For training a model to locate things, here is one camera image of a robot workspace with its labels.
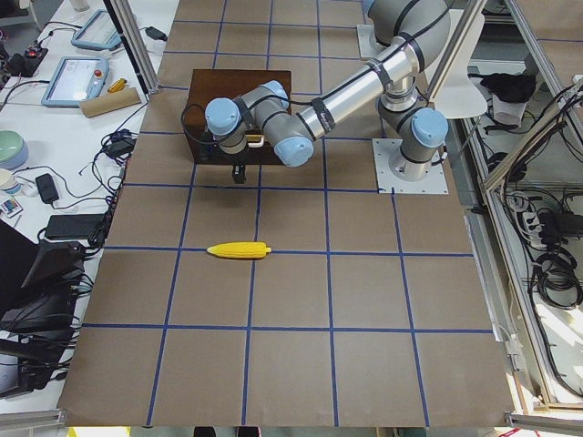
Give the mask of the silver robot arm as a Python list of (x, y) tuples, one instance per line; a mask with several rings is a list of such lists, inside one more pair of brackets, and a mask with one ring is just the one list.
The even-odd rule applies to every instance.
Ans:
[(407, 42), (423, 72), (445, 48), (450, 31), (446, 1), (364, 1), (363, 10), (373, 22), (376, 42), (391, 46)]
[(417, 101), (414, 79), (421, 70), (419, 51), (402, 41), (369, 59), (349, 79), (327, 95), (314, 98), (299, 113), (289, 113), (281, 83), (270, 81), (240, 97), (211, 100), (204, 117), (220, 151), (235, 168), (247, 161), (246, 133), (253, 128), (265, 136), (283, 165), (296, 168), (312, 157), (316, 140), (375, 101), (379, 115), (402, 138), (389, 160), (390, 169), (398, 178), (414, 182), (433, 165), (434, 154), (444, 145), (448, 132), (445, 116)]

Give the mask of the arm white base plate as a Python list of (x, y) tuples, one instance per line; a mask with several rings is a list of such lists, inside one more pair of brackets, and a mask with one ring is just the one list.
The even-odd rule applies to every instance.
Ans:
[(447, 195), (439, 153), (426, 163), (409, 162), (402, 155), (401, 139), (374, 138), (373, 157), (377, 190), (382, 194)]
[(362, 60), (377, 58), (388, 45), (381, 44), (374, 35), (373, 25), (358, 25), (356, 27), (359, 53)]

